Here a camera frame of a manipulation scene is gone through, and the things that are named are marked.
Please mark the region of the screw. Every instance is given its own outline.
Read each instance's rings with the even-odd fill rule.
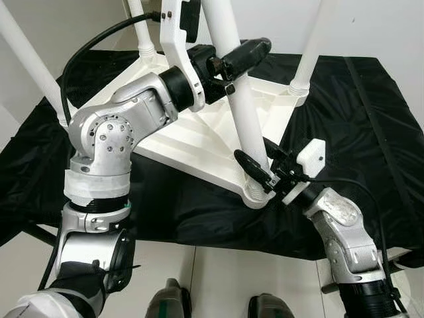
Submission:
[[[234,84],[230,84],[225,86],[225,93],[227,95],[234,94],[236,92],[236,88],[234,87]]]

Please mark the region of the cable connector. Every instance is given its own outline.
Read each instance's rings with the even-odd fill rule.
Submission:
[[[160,23],[160,19],[162,18],[161,12],[153,11],[153,12],[149,13],[149,15],[151,15],[152,21]]]

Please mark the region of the stand base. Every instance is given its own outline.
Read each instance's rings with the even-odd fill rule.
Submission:
[[[107,102],[113,92],[149,72],[167,70],[165,56],[157,55],[154,64],[135,61],[121,75],[104,87],[84,107]],[[302,97],[288,95],[288,86],[250,78],[262,134],[279,143],[296,106]],[[185,110],[179,119],[142,140],[135,152],[175,169],[216,184],[239,194],[244,203],[259,209],[264,201],[256,201],[246,191],[246,176],[237,164],[233,152],[240,149],[235,124],[227,98],[206,105],[197,113]]]

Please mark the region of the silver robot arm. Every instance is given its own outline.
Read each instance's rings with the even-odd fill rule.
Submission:
[[[234,93],[233,81],[270,49],[270,41],[261,38],[223,58],[210,45],[188,50],[206,103]],[[58,233],[56,279],[46,290],[22,298],[7,318],[96,318],[107,297],[128,285],[135,249],[127,229],[131,152],[176,121],[178,112],[197,110],[189,80],[177,66],[147,74],[118,89],[106,104],[80,109],[72,117],[68,132],[76,154],[65,171],[64,194],[70,201]]]
[[[313,139],[290,153],[264,139],[273,175],[268,175],[241,150],[235,158],[265,192],[283,195],[283,203],[296,204],[313,222],[346,309],[346,317],[408,317],[395,306],[376,245],[365,231],[363,215],[351,200],[330,187],[311,184],[325,166],[325,142]]]

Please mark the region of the floor tile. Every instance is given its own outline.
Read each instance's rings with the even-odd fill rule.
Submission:
[[[154,294],[165,287],[168,278],[175,278],[189,289],[193,271],[195,248],[165,242],[137,241],[134,265],[141,265],[132,273],[130,284],[112,294],[101,318],[144,318]]]
[[[315,262],[271,254],[197,247],[194,318],[245,318],[252,296],[272,293],[296,317],[324,317]]]
[[[0,317],[37,290],[51,252],[52,247],[26,233],[0,247]]]
[[[398,251],[403,253],[402,250],[389,250],[388,254],[391,256],[398,255]],[[321,286],[333,282],[327,259],[318,260],[317,268]],[[424,317],[424,268],[407,269],[392,274],[392,281],[395,287],[399,288],[401,301],[410,317]],[[323,303],[326,318],[343,317],[345,314],[345,307],[338,292],[323,294]]]

